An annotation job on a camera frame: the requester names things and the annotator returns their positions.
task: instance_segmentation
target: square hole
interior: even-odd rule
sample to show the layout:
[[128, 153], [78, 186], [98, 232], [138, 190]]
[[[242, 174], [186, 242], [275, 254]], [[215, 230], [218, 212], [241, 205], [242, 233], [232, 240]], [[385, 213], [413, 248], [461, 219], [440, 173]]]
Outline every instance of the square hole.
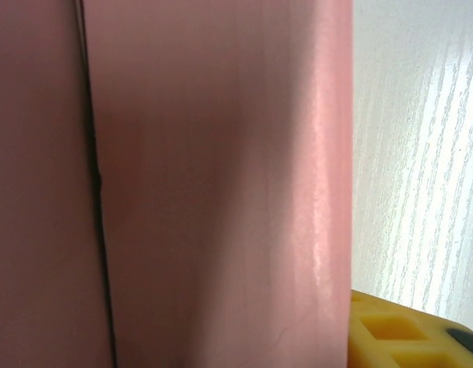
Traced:
[[377, 340], [428, 339], [411, 320], [397, 314], [371, 314], [360, 320]]
[[461, 368], [453, 359], [441, 352], [404, 351], [391, 357], [400, 368]]
[[347, 368], [368, 368], [371, 362], [368, 359], [368, 353], [360, 349], [354, 339], [349, 337], [349, 346], [347, 350]]
[[361, 301], [361, 300], [362, 300], [362, 298], [359, 295], [357, 295], [355, 293], [352, 293], [352, 297], [350, 298], [350, 301], [352, 301], [352, 303], [354, 301]]

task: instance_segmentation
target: white wood grain surface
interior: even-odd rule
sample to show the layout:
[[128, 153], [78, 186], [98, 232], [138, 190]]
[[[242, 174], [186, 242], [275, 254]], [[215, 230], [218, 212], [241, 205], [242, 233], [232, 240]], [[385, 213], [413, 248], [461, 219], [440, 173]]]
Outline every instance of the white wood grain surface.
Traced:
[[356, 0], [353, 286], [473, 329], [473, 0]]

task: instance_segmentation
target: pink wrapping paper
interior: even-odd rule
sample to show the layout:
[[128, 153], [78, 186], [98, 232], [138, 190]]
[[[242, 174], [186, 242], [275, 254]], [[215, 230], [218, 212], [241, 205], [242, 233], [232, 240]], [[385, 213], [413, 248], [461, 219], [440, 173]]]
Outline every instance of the pink wrapping paper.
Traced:
[[340, 367], [350, 0], [86, 0], [120, 367]]
[[0, 368], [112, 363], [76, 20], [0, 2]]

